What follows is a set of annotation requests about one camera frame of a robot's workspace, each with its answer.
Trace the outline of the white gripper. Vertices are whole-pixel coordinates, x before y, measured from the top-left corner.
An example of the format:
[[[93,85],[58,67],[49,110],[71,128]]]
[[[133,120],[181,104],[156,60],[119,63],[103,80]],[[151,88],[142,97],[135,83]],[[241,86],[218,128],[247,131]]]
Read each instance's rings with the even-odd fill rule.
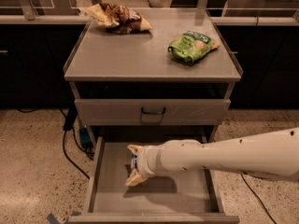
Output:
[[[125,182],[126,187],[135,187],[148,180],[148,177],[159,175],[162,171],[161,147],[128,145],[127,148],[137,156],[136,166]]]

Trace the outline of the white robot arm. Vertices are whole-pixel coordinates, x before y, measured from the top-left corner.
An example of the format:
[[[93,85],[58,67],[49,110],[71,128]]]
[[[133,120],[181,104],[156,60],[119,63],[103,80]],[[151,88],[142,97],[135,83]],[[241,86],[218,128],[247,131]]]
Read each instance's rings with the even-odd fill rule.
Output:
[[[155,146],[130,145],[128,149],[133,157],[127,187],[157,175],[200,168],[299,181],[298,128],[207,144],[185,139]]]

